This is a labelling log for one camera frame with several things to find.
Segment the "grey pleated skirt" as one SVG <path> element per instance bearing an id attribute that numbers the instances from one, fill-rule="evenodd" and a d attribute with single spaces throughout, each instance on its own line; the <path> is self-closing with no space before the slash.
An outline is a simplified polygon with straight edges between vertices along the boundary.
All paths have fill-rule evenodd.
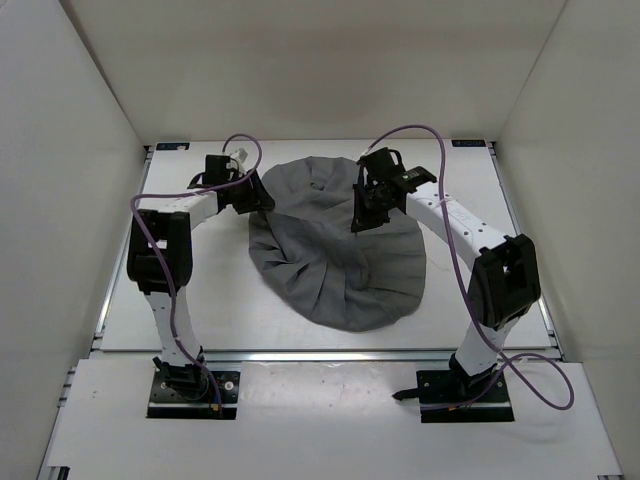
<path id="1" fill-rule="evenodd" d="M 248 253 L 265 283 L 307 320 L 347 332 L 387 327 L 414 313 L 426 285 L 427 255 L 417 222 L 355 234 L 346 158 L 307 157 L 262 177 L 275 207 L 249 217 Z"/>

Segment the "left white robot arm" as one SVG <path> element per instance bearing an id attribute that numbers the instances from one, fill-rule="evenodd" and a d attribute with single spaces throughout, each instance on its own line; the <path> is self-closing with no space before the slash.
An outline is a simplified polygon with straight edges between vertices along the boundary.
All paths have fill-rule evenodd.
<path id="1" fill-rule="evenodd" d="M 228 207 L 239 215 L 275 207 L 257 168 L 245 166 L 246 158 L 244 149 L 208 155 L 204 171 L 186 189 L 131 200 L 127 275 L 152 309 L 161 342 L 159 365 L 177 369 L 174 385 L 188 398 L 203 395 L 209 385 L 186 297 L 194 268 L 192 232 Z"/>

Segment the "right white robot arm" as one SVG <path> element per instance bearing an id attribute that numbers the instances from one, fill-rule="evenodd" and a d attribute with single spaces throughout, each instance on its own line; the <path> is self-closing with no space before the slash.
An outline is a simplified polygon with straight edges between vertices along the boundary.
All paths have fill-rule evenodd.
<path id="1" fill-rule="evenodd" d="M 448 195 L 434 174 L 421 166 L 407 170 L 396 150 L 368 152 L 357 165 L 352 232 L 381 227 L 398 210 L 437 235 L 470 271 L 462 292 L 472 321 L 451 361 L 448 387 L 456 398 L 471 400 L 515 323 L 540 298 L 533 241 L 489 226 Z"/>

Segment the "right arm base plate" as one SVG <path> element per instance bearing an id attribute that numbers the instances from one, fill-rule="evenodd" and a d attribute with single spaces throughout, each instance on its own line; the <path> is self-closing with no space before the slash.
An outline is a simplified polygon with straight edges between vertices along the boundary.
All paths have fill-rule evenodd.
<path id="1" fill-rule="evenodd" d="M 503 371 L 496 364 L 468 375 L 451 356 L 447 370 L 418 370 L 416 386 L 392 394 L 419 401 L 424 424 L 510 423 L 515 415 Z"/>

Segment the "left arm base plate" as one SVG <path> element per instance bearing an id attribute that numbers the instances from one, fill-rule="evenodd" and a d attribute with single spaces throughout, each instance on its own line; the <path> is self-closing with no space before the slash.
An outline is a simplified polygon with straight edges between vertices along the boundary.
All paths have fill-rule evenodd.
<path id="1" fill-rule="evenodd" d="M 212 371 L 220 396 L 210 385 L 210 377 L 185 369 L 171 377 L 156 368 L 148 398 L 146 417 L 150 419 L 235 420 L 240 393 L 241 372 Z"/>

